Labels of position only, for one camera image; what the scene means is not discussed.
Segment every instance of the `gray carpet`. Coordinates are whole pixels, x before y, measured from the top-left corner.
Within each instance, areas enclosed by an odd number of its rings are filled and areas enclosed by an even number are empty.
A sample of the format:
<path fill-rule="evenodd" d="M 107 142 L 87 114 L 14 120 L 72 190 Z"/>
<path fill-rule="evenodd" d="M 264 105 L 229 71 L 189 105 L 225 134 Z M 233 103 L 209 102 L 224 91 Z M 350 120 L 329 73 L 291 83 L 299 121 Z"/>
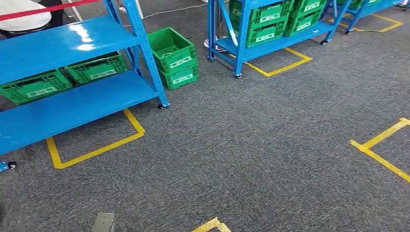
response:
<path fill-rule="evenodd" d="M 145 14 L 196 4 L 142 1 Z M 233 232 L 409 230 L 410 183 L 349 140 L 364 143 L 410 118 L 410 26 L 340 28 L 327 46 L 318 45 L 322 37 L 291 46 L 313 60 L 271 78 L 244 66 L 237 80 L 226 63 L 206 61 L 205 14 L 144 21 L 147 31 L 172 26 L 189 38 L 200 68 L 198 82 L 167 92 L 168 110 L 157 101 L 130 109 L 144 137 L 63 170 L 44 141 L 2 157 L 20 166 L 1 173 L 1 231 L 87 232 L 98 212 L 115 213 L 119 232 L 189 232 L 214 217 Z M 400 9 L 379 14 L 410 22 Z M 297 60 L 278 51 L 251 63 L 271 71 Z M 55 140 L 69 160 L 134 132 L 119 112 Z M 373 148 L 407 173 L 409 132 Z"/>

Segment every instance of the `yellow tape marking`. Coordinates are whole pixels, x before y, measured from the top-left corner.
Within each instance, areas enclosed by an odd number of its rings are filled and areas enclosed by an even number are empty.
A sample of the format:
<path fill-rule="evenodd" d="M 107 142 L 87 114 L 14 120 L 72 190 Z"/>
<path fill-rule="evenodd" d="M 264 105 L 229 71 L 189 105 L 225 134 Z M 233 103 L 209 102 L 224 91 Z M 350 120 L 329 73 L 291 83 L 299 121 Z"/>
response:
<path fill-rule="evenodd" d="M 396 175 L 402 177 L 403 179 L 407 180 L 410 182 L 410 176 L 407 175 L 404 171 L 398 169 L 396 166 L 392 165 L 389 163 L 387 160 L 383 159 L 379 155 L 375 154 L 368 148 L 364 147 L 363 145 L 358 144 L 355 140 L 350 140 L 350 144 L 355 146 L 357 149 L 359 149 L 361 152 L 367 154 L 368 156 L 372 157 L 375 159 L 377 162 L 383 164 L 386 168 L 390 169 L 390 171 L 396 173 Z"/>
<path fill-rule="evenodd" d="M 378 15 L 378 14 L 371 14 L 371 15 L 374 16 L 374 17 L 376 17 L 376 18 L 379 18 L 379 19 L 383 19 L 383 20 L 392 22 L 392 23 L 394 23 L 394 24 L 391 25 L 391 26 L 388 26 L 388 27 L 386 27 L 386 28 L 383 28 L 383 29 L 381 29 L 381 30 L 366 30 L 366 29 L 359 29 L 359 28 L 353 28 L 353 30 L 356 30 L 356 31 L 386 32 L 386 31 L 388 31 L 388 30 L 391 30 L 391 29 L 400 27 L 401 25 L 404 24 L 404 23 L 402 23 L 402 22 L 399 22 L 399 21 L 393 20 L 393 19 L 391 19 L 391 18 L 387 18 L 387 17 L 381 16 L 381 15 Z M 348 25 L 346 25 L 346 24 L 344 24 L 344 23 L 340 23 L 339 25 L 342 26 L 342 27 L 345 27 L 345 28 L 349 27 Z"/>
<path fill-rule="evenodd" d="M 410 120 L 407 120 L 405 118 L 401 118 L 400 122 L 394 124 L 389 129 L 387 129 L 387 130 L 383 131 L 382 133 L 380 133 L 378 136 L 376 136 L 376 137 L 372 138 L 371 140 L 367 141 L 362 146 L 364 146 L 365 148 L 370 149 L 371 147 L 373 147 L 377 143 L 381 142 L 383 139 L 389 137 L 390 135 L 392 135 L 394 132 L 398 131 L 399 129 L 405 127 L 409 123 L 410 123 Z"/>
<path fill-rule="evenodd" d="M 290 52 L 290 53 L 292 53 L 292 54 L 294 54 L 294 55 L 296 55 L 296 56 L 302 58 L 302 60 L 297 61 L 297 62 L 295 62 L 295 63 L 293 63 L 293 64 L 291 64 L 291 65 L 288 65 L 288 66 L 286 66 L 286 67 L 280 68 L 280 69 L 278 69 L 278 70 L 274 70 L 274 71 L 272 71 L 272 72 L 266 72 L 266 71 L 264 71 L 264 70 L 262 70 L 262 69 L 256 67 L 255 65 L 253 65 L 253 64 L 251 64 L 251 63 L 248 63 L 248 62 L 244 62 L 244 63 L 245 63 L 246 65 L 248 65 L 249 67 L 253 68 L 254 70 L 256 70 L 257 72 L 261 73 L 262 75 L 264 75 L 264 76 L 266 76 L 266 77 L 271 77 L 271 76 L 273 76 L 273 75 L 282 73 L 282 72 L 284 72 L 284 71 L 287 71 L 287 70 L 289 70 L 289 69 L 292 69 L 292 68 L 294 68 L 294 67 L 296 67 L 296 66 L 299 66 L 299 65 L 301 65 L 301 64 L 304 64 L 304 63 L 306 63 L 306 62 L 312 60 L 312 58 L 307 57 L 307 56 L 305 56 L 305 55 L 303 55 L 303 54 L 301 54 L 301 53 L 299 53 L 299 52 L 297 52 L 297 51 L 295 51 L 295 50 L 292 50 L 292 49 L 288 48 L 288 47 L 285 47 L 284 49 L 285 49 L 286 51 L 288 51 L 288 52 Z"/>
<path fill-rule="evenodd" d="M 137 119 L 134 117 L 134 115 L 132 115 L 131 111 L 129 109 L 125 109 L 125 110 L 123 110 L 123 112 L 124 112 L 125 116 L 127 117 L 127 119 L 131 122 L 131 124 L 137 130 L 136 134 L 131 135 L 130 137 L 127 137 L 127 138 L 122 139 L 120 141 L 117 141 L 115 143 L 112 143 L 108 146 L 105 146 L 105 147 L 102 147 L 102 148 L 97 149 L 95 151 L 92 151 L 90 153 L 87 153 L 85 155 L 82 155 L 80 157 L 77 157 L 75 159 L 72 159 L 70 161 L 62 163 L 60 155 L 59 155 L 59 151 L 57 150 L 57 146 L 56 146 L 56 143 L 55 143 L 53 137 L 47 138 L 46 142 L 47 142 L 48 150 L 50 152 L 51 160 L 54 164 L 54 167 L 56 169 L 64 169 L 64 168 L 70 167 L 74 164 L 85 161 L 89 158 L 97 156 L 97 155 L 99 155 L 101 153 L 104 153 L 106 151 L 112 150 L 112 149 L 114 149 L 118 146 L 124 145 L 126 143 L 131 142 L 132 140 L 135 140 L 135 139 L 138 139 L 138 138 L 141 138 L 142 136 L 144 136 L 145 129 L 137 121 Z"/>
<path fill-rule="evenodd" d="M 407 180 L 410 183 L 410 175 L 406 174 L 404 171 L 398 169 L 396 166 L 392 165 L 390 162 L 387 160 L 383 159 L 376 153 L 370 150 L 371 147 L 373 147 L 375 144 L 379 143 L 383 139 L 389 137 L 392 135 L 394 132 L 398 131 L 399 129 L 405 127 L 406 125 L 410 125 L 410 120 L 407 120 L 405 118 L 401 118 L 400 122 L 394 124 L 392 127 L 389 129 L 385 130 L 381 134 L 377 135 L 376 137 L 372 138 L 371 140 L 367 141 L 365 144 L 361 145 L 355 140 L 350 140 L 350 144 L 355 146 L 357 149 L 359 149 L 361 152 L 367 154 L 368 156 L 372 157 L 375 159 L 377 162 L 381 163 L 384 165 L 386 168 L 388 168 L 390 171 L 395 173 L 396 175 L 402 177 L 403 179 Z"/>
<path fill-rule="evenodd" d="M 218 228 L 220 232 L 231 232 L 231 230 L 225 225 L 225 223 L 220 222 L 217 217 L 205 224 L 202 224 L 192 232 L 207 232 L 213 228 Z"/>

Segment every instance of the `plastic crate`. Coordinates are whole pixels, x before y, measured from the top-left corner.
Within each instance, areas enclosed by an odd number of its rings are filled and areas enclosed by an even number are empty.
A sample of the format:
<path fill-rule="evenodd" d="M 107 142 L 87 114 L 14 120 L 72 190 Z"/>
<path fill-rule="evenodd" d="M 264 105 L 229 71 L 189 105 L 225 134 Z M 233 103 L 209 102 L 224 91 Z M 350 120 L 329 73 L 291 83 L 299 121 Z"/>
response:
<path fill-rule="evenodd" d="M 286 20 L 293 7 L 293 2 L 294 0 L 285 0 L 252 10 L 249 17 L 249 28 L 261 28 Z M 229 18 L 231 21 L 239 23 L 242 15 L 241 12 L 242 3 L 237 0 L 230 0 Z"/>
<path fill-rule="evenodd" d="M 195 64 L 173 73 L 165 73 L 160 70 L 160 76 L 167 89 L 176 89 L 198 80 L 198 65 Z"/>
<path fill-rule="evenodd" d="M 21 105 L 72 87 L 71 82 L 56 69 L 3 84 L 0 94 Z"/>
<path fill-rule="evenodd" d="M 64 69 L 77 84 L 85 84 L 96 79 L 127 71 L 129 68 L 121 54 L 111 52 L 65 66 Z"/>
<path fill-rule="evenodd" d="M 318 22 L 321 13 L 322 11 L 319 10 L 298 18 L 290 17 L 288 25 L 283 35 L 286 37 L 290 37 L 301 31 L 313 27 Z"/>
<path fill-rule="evenodd" d="M 287 21 L 288 20 L 286 19 L 284 21 L 280 21 L 261 28 L 248 29 L 246 37 L 246 47 L 253 47 L 282 37 Z M 233 27 L 235 35 L 239 37 L 239 23 L 233 23 Z"/>
<path fill-rule="evenodd" d="M 338 4 L 343 4 L 344 0 L 337 0 Z M 369 0 L 368 6 L 381 2 L 381 0 Z M 362 6 L 363 0 L 352 0 L 349 8 L 352 10 L 357 10 Z"/>
<path fill-rule="evenodd" d="M 174 73 L 196 64 L 195 46 L 168 27 L 148 34 L 155 62 L 164 73 Z"/>
<path fill-rule="evenodd" d="M 295 0 L 290 17 L 297 18 L 323 10 L 327 0 Z"/>

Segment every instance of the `white label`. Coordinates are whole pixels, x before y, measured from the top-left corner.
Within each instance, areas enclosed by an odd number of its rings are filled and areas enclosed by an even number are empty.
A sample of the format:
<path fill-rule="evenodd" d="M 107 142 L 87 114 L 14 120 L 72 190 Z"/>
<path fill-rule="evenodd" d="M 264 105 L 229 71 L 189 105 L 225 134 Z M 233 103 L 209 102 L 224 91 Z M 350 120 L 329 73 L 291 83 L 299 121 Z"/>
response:
<path fill-rule="evenodd" d="M 256 42 L 264 41 L 264 40 L 273 38 L 274 36 L 275 36 L 274 33 L 269 34 L 269 35 L 264 35 L 264 36 L 261 36 L 261 37 L 256 38 Z"/>
<path fill-rule="evenodd" d="M 183 77 L 181 77 L 181 78 L 178 78 L 178 79 L 176 79 L 176 80 L 173 80 L 172 83 L 173 83 L 173 84 L 176 84 L 176 83 L 179 83 L 179 82 L 181 82 L 181 81 L 185 81 L 185 80 L 188 80 L 188 79 L 191 79 L 191 78 L 193 78 L 193 74 L 192 74 L 192 73 L 189 74 L 189 75 L 183 76 Z"/>
<path fill-rule="evenodd" d="M 171 69 L 172 69 L 172 68 L 175 68 L 176 66 L 179 66 L 179 65 L 181 65 L 181 64 L 183 64 L 183 63 L 186 63 L 186 62 L 188 62 L 188 61 L 190 61 L 190 60 L 192 60 L 191 57 L 185 57 L 185 58 L 183 58 L 183 59 L 178 60 L 177 62 L 174 62 L 174 63 L 170 64 L 169 66 L 170 66 Z"/>
<path fill-rule="evenodd" d="M 46 93 L 51 93 L 51 92 L 54 92 L 56 90 L 57 89 L 55 87 L 48 87 L 48 88 L 37 90 L 37 91 L 31 92 L 31 93 L 26 93 L 26 95 L 27 95 L 27 97 L 32 98 L 32 97 L 36 97 L 36 96 L 43 95 L 43 94 L 46 94 Z"/>
<path fill-rule="evenodd" d="M 280 17 L 280 13 L 277 14 L 273 14 L 273 15 L 269 15 L 269 16 L 265 16 L 263 18 L 261 18 L 261 20 L 259 20 L 260 23 L 275 19 L 275 18 L 279 18 Z"/>
<path fill-rule="evenodd" d="M 304 28 L 309 27 L 311 23 L 312 23 L 312 22 L 307 22 L 307 23 L 305 23 L 305 24 L 303 24 L 303 25 L 298 26 L 297 29 L 296 29 L 296 31 L 300 31 L 300 30 L 302 30 L 302 29 L 304 29 Z"/>
<path fill-rule="evenodd" d="M 313 8 L 316 8 L 316 7 L 318 7 L 320 5 L 320 2 L 315 2 L 314 4 L 311 4 L 311 5 L 309 5 L 309 6 L 306 6 L 305 7 L 305 10 L 304 10 L 304 12 L 305 11 L 308 11 L 308 10 L 311 10 L 311 9 L 313 9 Z"/>
<path fill-rule="evenodd" d="M 233 11 L 232 11 L 232 13 L 234 14 L 234 15 L 236 15 L 236 16 L 241 16 L 241 12 L 238 10 L 238 9 L 234 9 Z"/>
<path fill-rule="evenodd" d="M 115 74 L 115 73 L 117 73 L 117 72 L 114 69 L 111 69 L 111 70 L 108 70 L 106 72 L 100 72 L 100 73 L 97 73 L 97 74 L 90 75 L 90 78 L 91 78 L 91 80 L 93 80 L 93 79 L 97 79 L 97 78 L 100 78 L 100 77 L 103 77 L 103 76 L 112 75 L 112 74 Z"/>

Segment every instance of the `blue metal shelf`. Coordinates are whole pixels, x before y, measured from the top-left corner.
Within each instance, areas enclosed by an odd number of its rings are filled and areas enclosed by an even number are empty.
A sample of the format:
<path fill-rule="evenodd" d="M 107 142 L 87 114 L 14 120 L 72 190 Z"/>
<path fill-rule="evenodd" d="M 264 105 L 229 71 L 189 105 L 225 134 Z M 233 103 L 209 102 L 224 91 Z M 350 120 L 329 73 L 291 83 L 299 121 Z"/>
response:
<path fill-rule="evenodd" d="M 400 2 L 402 2 L 402 0 L 381 0 L 381 2 L 379 3 L 375 3 L 372 4 L 370 6 L 368 6 L 368 2 L 369 0 L 364 0 L 362 3 L 362 6 L 357 9 L 357 10 L 353 10 L 353 9 L 347 9 L 346 13 L 349 13 L 351 15 L 353 15 L 353 18 L 343 18 L 343 21 L 346 21 L 349 23 L 349 26 L 346 28 L 347 32 L 350 32 L 353 30 L 354 25 L 357 23 L 357 21 L 363 17 L 369 16 L 373 13 L 382 11 L 384 9 L 387 9 L 389 7 L 392 7 Z M 333 5 L 330 4 L 327 9 L 332 9 Z M 337 5 L 337 11 L 339 13 L 341 13 L 341 5 Z"/>
<path fill-rule="evenodd" d="M 335 26 L 325 23 L 318 22 L 315 27 L 305 30 L 299 33 L 297 36 L 292 37 L 281 37 L 277 40 L 273 40 L 264 44 L 257 45 L 255 47 L 245 48 L 243 61 L 249 61 L 255 59 L 271 52 L 280 50 L 284 47 L 290 46 L 292 44 L 299 43 L 301 41 L 310 39 L 312 37 L 321 35 L 323 33 L 329 32 L 334 29 Z M 226 48 L 230 53 L 236 55 L 236 46 L 230 38 L 224 38 L 216 41 L 216 44 Z"/>
<path fill-rule="evenodd" d="M 345 14 L 348 6 L 350 5 L 351 0 L 346 0 L 343 6 L 340 8 L 339 14 L 337 12 L 333 12 L 333 23 L 325 23 L 322 22 L 323 14 L 321 15 L 319 21 L 315 26 L 310 29 L 307 29 L 303 32 L 297 33 L 292 37 L 281 37 L 274 41 L 270 41 L 264 44 L 257 45 L 255 47 L 245 48 L 245 40 L 248 31 L 248 22 L 251 10 L 264 6 L 269 5 L 274 2 L 278 2 L 279 0 L 271 1 L 271 0 L 240 0 L 242 2 L 242 9 L 241 9 L 241 19 L 240 19 L 240 26 L 239 26 L 239 38 L 235 36 L 232 23 L 229 19 L 229 13 L 226 9 L 223 0 L 217 0 L 218 4 L 215 3 L 216 0 L 209 0 L 208 1 L 208 41 L 209 41 L 209 52 L 208 52 L 208 60 L 213 60 L 215 55 L 224 59 L 225 61 L 229 62 L 234 67 L 234 76 L 237 78 L 242 77 L 242 66 L 243 63 L 249 61 L 251 59 L 258 58 L 260 56 L 264 56 L 271 52 L 280 50 L 284 47 L 290 46 L 292 44 L 296 44 L 298 42 L 313 38 L 320 34 L 326 33 L 327 35 L 325 39 L 321 42 L 321 44 L 328 43 L 337 28 L 337 25 L 341 22 L 343 15 Z M 326 7 L 332 3 L 336 3 L 336 0 L 327 0 Z M 219 7 L 223 18 L 225 20 L 226 26 L 228 28 L 229 37 L 215 40 L 215 24 L 217 23 L 215 19 L 215 9 Z M 230 53 L 234 54 L 235 57 L 232 59 L 221 52 L 216 50 L 216 45 L 220 45 L 228 50 Z"/>
<path fill-rule="evenodd" d="M 108 16 L 0 41 L 0 84 L 126 49 L 132 69 L 0 112 L 0 155 L 158 97 L 168 106 L 135 0 L 124 0 L 132 33 L 115 4 Z M 152 84 L 140 75 L 144 57 Z"/>
<path fill-rule="evenodd" d="M 0 154 L 157 96 L 143 77 L 127 71 L 1 112 Z"/>
<path fill-rule="evenodd" d="M 0 85 L 138 43 L 109 16 L 2 40 Z"/>

